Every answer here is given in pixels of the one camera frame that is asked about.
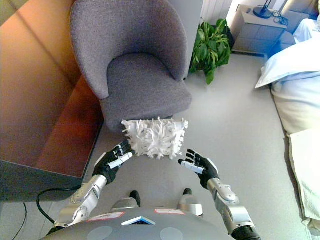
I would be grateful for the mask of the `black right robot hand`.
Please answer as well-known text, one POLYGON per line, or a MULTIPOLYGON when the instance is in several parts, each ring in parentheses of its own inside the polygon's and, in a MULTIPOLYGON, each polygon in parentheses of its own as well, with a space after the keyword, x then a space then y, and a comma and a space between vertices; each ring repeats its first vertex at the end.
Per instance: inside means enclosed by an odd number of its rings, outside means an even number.
POLYGON ((188 149, 186 159, 179 159, 178 163, 195 172, 204 189, 208 189, 207 183, 210 179, 219 179, 218 168, 216 165, 209 158, 203 157, 192 149, 188 149))

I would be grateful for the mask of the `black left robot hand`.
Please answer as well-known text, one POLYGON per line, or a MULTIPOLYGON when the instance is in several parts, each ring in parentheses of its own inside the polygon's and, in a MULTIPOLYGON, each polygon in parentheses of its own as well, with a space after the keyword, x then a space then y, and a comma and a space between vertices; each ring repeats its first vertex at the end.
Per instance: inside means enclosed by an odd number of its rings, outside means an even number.
POLYGON ((132 150, 128 140, 116 145, 111 151, 103 153, 94 165, 92 177, 102 175, 106 178, 106 184, 112 183, 119 168, 136 152, 132 150))

